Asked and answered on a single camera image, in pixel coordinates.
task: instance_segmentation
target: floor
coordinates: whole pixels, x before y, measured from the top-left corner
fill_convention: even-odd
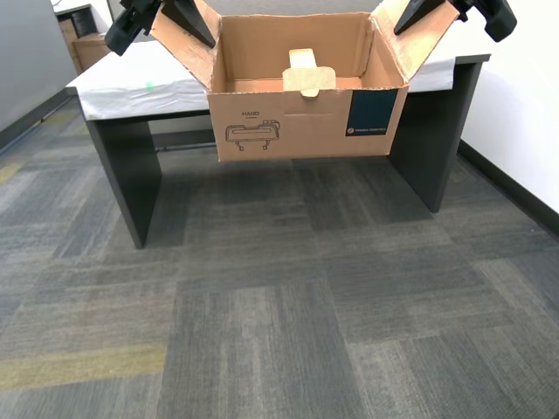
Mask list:
[[[0,418],[542,418],[559,243],[460,159],[160,154],[136,251],[75,102],[0,156]]]

